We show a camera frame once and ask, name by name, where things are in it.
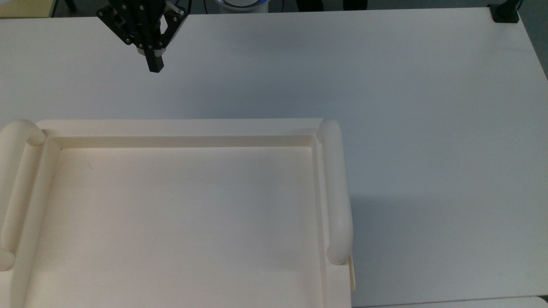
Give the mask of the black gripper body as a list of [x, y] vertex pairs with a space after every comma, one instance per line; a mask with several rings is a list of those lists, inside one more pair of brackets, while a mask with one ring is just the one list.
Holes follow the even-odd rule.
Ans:
[[170, 0], [108, 0], [107, 27], [126, 45], [168, 45], [172, 21], [161, 30], [161, 19], [172, 13]]

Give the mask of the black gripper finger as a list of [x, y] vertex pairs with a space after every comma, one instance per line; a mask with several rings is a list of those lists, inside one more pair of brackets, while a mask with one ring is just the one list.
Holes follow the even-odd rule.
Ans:
[[147, 65], [151, 72], [164, 68], [162, 55], [189, 15], [186, 8], [166, 4], [147, 17]]
[[147, 50], [147, 3], [108, 3], [96, 11], [98, 18], [126, 45]]

